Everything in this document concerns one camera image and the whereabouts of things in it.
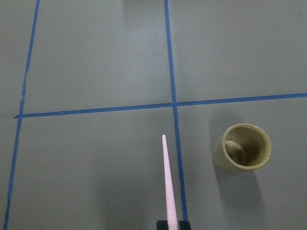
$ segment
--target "pink stick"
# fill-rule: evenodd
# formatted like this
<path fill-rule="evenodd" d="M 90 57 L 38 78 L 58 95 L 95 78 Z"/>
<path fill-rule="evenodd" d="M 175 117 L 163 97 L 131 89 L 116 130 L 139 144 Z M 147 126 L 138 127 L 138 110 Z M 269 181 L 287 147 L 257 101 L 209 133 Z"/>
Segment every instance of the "pink stick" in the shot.
<path fill-rule="evenodd" d="M 171 168 L 169 165 L 167 142 L 165 135 L 162 135 L 162 143 L 163 143 L 163 156 L 164 156 L 167 224 L 169 230 L 178 230 L 178 220 L 176 213 L 172 175 L 171 175 Z"/>

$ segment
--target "gray floor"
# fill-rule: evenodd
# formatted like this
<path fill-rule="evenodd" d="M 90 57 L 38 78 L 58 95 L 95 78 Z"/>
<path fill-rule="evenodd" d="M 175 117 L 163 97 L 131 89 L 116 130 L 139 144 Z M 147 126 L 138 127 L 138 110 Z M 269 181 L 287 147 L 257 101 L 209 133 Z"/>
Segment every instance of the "gray floor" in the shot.
<path fill-rule="evenodd" d="M 36 0 L 0 1 L 0 225 Z M 40 2 L 24 113 L 172 102 L 164 1 Z M 177 101 L 307 92 L 307 1 L 169 1 Z M 193 229 L 307 226 L 307 98 L 178 108 Z M 211 147 L 262 127 L 263 169 L 229 176 Z M 11 230 L 155 229 L 166 218 L 162 134 L 182 218 L 173 110 L 22 119 Z"/>

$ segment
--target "blue tape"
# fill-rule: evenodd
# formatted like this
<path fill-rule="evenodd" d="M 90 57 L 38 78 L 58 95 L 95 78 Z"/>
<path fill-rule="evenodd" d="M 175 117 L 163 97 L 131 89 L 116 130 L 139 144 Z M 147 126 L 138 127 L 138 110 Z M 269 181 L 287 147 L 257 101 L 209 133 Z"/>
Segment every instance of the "blue tape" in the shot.
<path fill-rule="evenodd" d="M 59 116 L 59 115 L 72 115 L 72 114 L 90 114 L 90 113 L 103 113 L 113 111 L 126 111 L 126 110 L 139 110 L 139 109 L 154 109 L 154 108 L 167 108 L 172 107 L 172 103 L 164 104 L 145 104 L 145 105 L 133 105 L 133 106 L 121 106 L 121 107 L 110 107 L 110 108 L 98 108 L 98 109 L 83 109 L 83 110 L 66 110 L 49 113 L 35 113 L 35 114 L 23 114 L 22 118 L 27 117 L 38 117 L 38 116 Z"/>
<path fill-rule="evenodd" d="M 20 107 L 19 107 L 19 115 L 22 115 L 24 111 L 24 99 L 25 99 L 25 93 L 26 93 L 27 73 L 30 68 L 30 63 L 31 63 L 31 54 L 32 54 L 32 48 L 33 48 L 33 42 L 34 42 L 39 3 L 40 3 L 40 0 L 37 0 L 36 5 L 35 5 L 32 32 L 31 32 L 29 49 L 28 49 L 27 63 L 25 66 L 25 71 L 24 71 L 24 82 L 23 82 L 23 89 L 22 89 L 22 99 L 20 101 Z M 17 122 L 13 157 L 12 157 L 11 174 L 10 174 L 9 190 L 8 190 L 8 198 L 7 198 L 7 208 L 6 208 L 6 213 L 5 213 L 5 221 L 3 224 L 4 230 L 7 230 L 9 226 L 10 207 L 11 207 L 12 192 L 13 192 L 13 181 L 14 181 L 14 175 L 15 175 L 15 166 L 16 166 L 16 160 L 17 160 L 18 143 L 19 143 L 21 125 L 22 125 L 22 117 L 19 116 L 18 122 Z"/>
<path fill-rule="evenodd" d="M 265 101 L 265 100 L 278 100 L 278 99 L 291 99 L 307 97 L 307 93 L 293 93 L 293 94 L 280 94 L 270 96 L 256 96 L 256 97 L 239 97 L 239 98 L 226 98 L 226 99 L 214 99 L 204 101 L 191 101 L 191 102 L 177 102 L 176 106 L 189 106 L 189 105 L 202 105 L 202 104 L 222 104 L 222 103 L 235 103 L 235 102 L 251 102 L 251 101 Z M 98 109 L 85 109 L 85 110 L 66 110 L 56 111 L 48 113 L 33 113 L 17 115 L 14 118 L 29 118 L 38 116 L 59 116 L 59 115 L 72 115 L 72 114 L 90 114 L 90 113 L 103 113 L 113 111 L 126 111 L 126 110 L 138 110 L 138 109 L 153 109 L 153 108 L 166 108 L 173 107 L 173 103 L 163 104 L 145 104 L 135 106 L 122 106 L 122 107 L 110 107 L 110 108 L 98 108 Z"/>
<path fill-rule="evenodd" d="M 280 95 L 257 96 L 257 97 L 238 97 L 238 98 L 226 98 L 226 99 L 215 99 L 215 100 L 193 101 L 193 102 L 179 102 L 177 103 L 177 106 L 265 101 L 265 100 L 290 99 L 290 98 L 300 98 L 300 97 L 307 97 L 307 93 L 280 94 Z"/>
<path fill-rule="evenodd" d="M 181 145 L 180 145 L 180 134 L 179 134 L 179 123 L 178 123 L 172 40 L 171 40 L 171 30 L 170 30 L 170 23 L 169 23 L 168 0 L 164 1 L 164 8 L 165 8 L 165 25 L 166 25 L 169 74 L 170 74 L 170 80 L 171 80 L 173 114 L 174 114 L 174 120 L 175 120 L 174 126 L 175 126 L 175 137 L 176 137 L 176 148 L 177 148 L 178 172 L 179 172 L 179 179 L 180 179 L 182 216 L 183 216 L 183 220 L 187 221 L 188 211 L 187 211 L 186 193 L 185 193 L 184 177 L 183 177 L 183 166 L 182 166 L 182 158 L 181 158 Z"/>

